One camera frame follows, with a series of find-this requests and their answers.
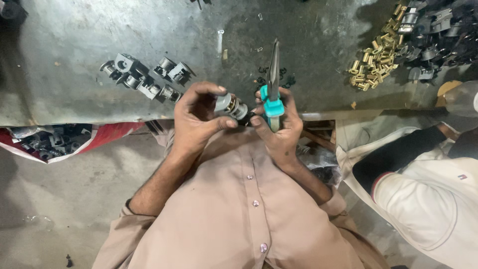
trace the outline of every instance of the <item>black sleeve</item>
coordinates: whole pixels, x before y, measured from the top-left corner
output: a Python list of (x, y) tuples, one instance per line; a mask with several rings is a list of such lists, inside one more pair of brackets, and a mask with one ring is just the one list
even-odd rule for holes
[(381, 174), (407, 166), (420, 154), (431, 151), (445, 140), (445, 135), (436, 126), (416, 130), (374, 150), (354, 165), (352, 173), (360, 185), (371, 193), (373, 182)]

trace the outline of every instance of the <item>teal plier handle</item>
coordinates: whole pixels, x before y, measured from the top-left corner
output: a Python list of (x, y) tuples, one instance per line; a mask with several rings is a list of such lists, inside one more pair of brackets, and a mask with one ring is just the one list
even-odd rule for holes
[(271, 130), (275, 133), (280, 127), (279, 117), (284, 115), (284, 104), (282, 104), (282, 101), (279, 99), (281, 95), (278, 93), (279, 98), (275, 101), (269, 100), (267, 85), (262, 86), (260, 92), (261, 100), (264, 102), (265, 114), (263, 117), (267, 120)]

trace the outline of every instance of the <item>dirty metal table surface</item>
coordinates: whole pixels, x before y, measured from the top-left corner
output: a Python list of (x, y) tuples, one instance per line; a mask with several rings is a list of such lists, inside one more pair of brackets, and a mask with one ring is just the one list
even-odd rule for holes
[(291, 90), (299, 112), (350, 111), (354, 101), (358, 110), (433, 105), (439, 82), (408, 84), (405, 68), (375, 90), (348, 85), (344, 71), (378, 35), (394, 0), (201, 4), (202, 11), (189, 0), (23, 1), (28, 16), (21, 27), (0, 26), (0, 125), (172, 118), (172, 103), (150, 101), (99, 72), (117, 53), (129, 53), (150, 68), (163, 56), (184, 61), (196, 76), (184, 86), (172, 85), (176, 89), (184, 92), (195, 81), (209, 80), (252, 106), (253, 81), (265, 77), (258, 67), (269, 65), (276, 37), (285, 76), (294, 74), (297, 81)]

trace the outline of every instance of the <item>red plastic bag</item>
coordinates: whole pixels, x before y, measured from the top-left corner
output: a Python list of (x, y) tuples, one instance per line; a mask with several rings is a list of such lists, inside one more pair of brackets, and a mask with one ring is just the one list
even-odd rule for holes
[(29, 154), (24, 148), (22, 148), (20, 143), (13, 143), (10, 133), (5, 128), (0, 128), (0, 146), (19, 156), (48, 164), (64, 160), (75, 154), (87, 152), (95, 147), (99, 147), (118, 138), (127, 136), (141, 128), (143, 125), (144, 123), (113, 123), (103, 125), (93, 124), (91, 130), (91, 138), (83, 145), (81, 145), (78, 150), (76, 150), (72, 154), (54, 157), (52, 159), (49, 159), (48, 161), (40, 159), (38, 152)]

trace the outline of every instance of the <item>forearm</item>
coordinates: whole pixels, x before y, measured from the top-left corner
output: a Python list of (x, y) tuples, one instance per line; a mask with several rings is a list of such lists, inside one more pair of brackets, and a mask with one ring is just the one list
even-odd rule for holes
[(135, 214), (158, 216), (166, 201), (184, 181), (194, 156), (172, 151), (141, 188), (133, 195), (129, 208)]
[(395, 172), (407, 166), (420, 154), (433, 150), (439, 143), (445, 141), (448, 135), (446, 126), (442, 124), (414, 131), (367, 155), (354, 165), (353, 175), (360, 185), (370, 193), (373, 182), (378, 176), (385, 172)]
[(279, 168), (295, 180), (317, 203), (322, 205), (332, 198), (330, 188), (318, 179), (299, 159), (281, 165)]

